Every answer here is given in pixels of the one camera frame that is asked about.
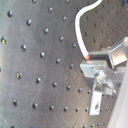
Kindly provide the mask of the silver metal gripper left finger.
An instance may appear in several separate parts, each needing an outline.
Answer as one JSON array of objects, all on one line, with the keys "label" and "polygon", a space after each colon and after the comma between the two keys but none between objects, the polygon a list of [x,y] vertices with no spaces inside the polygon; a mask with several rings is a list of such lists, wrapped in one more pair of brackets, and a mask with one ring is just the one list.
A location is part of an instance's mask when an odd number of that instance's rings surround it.
[{"label": "silver metal gripper left finger", "polygon": [[93,86],[91,100],[89,105],[89,114],[90,115],[99,115],[100,114],[100,107],[102,101],[102,92]]}]

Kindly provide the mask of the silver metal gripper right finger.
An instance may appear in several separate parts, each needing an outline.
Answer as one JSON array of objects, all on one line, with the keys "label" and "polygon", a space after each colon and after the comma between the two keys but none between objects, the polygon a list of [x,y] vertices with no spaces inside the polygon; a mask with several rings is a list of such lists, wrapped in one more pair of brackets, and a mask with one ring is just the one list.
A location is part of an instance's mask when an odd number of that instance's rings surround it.
[{"label": "silver metal gripper right finger", "polygon": [[112,90],[115,89],[115,82],[122,82],[125,72],[124,67],[118,67],[116,71],[113,71],[106,62],[82,62],[80,68],[85,77],[94,79],[97,87],[107,84]]}]

